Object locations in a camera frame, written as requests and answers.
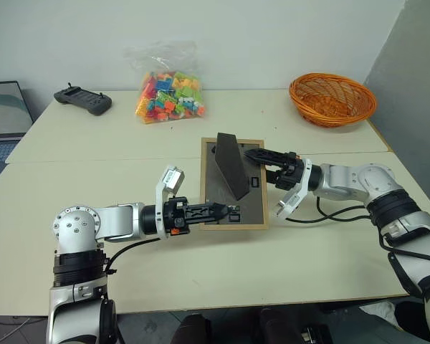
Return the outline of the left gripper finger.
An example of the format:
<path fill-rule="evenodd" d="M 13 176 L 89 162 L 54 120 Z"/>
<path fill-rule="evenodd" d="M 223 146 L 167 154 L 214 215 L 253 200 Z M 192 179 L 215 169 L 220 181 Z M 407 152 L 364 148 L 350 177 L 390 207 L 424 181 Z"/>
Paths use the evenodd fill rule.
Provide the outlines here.
<path fill-rule="evenodd" d="M 226 214 L 226 205 L 216 202 L 194 204 L 191 209 L 198 214 Z"/>
<path fill-rule="evenodd" d="M 221 219 L 224 219 L 224 214 L 212 214 L 212 215 L 204 215 L 204 216 L 195 216 L 191 219 L 192 224 L 200 224 L 206 222 L 218 222 Z"/>

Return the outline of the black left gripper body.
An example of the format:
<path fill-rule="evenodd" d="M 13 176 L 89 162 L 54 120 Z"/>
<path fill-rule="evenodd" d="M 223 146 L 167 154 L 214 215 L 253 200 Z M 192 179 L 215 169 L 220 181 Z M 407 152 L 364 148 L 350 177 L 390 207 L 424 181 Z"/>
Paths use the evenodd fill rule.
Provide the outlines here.
<path fill-rule="evenodd" d="M 163 204 L 163 223 L 169 237 L 186 235 L 191 232 L 185 220 L 186 197 L 172 197 Z"/>

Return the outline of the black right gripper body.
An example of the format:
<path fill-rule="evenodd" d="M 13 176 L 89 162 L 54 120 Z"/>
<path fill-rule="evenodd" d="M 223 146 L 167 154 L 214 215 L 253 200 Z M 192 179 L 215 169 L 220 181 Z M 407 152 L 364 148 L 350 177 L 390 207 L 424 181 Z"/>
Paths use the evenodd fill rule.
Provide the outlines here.
<path fill-rule="evenodd" d="M 294 152 L 279 155 L 279 169 L 275 172 L 275 186 L 280 189 L 291 189 L 301 182 L 303 161 Z"/>

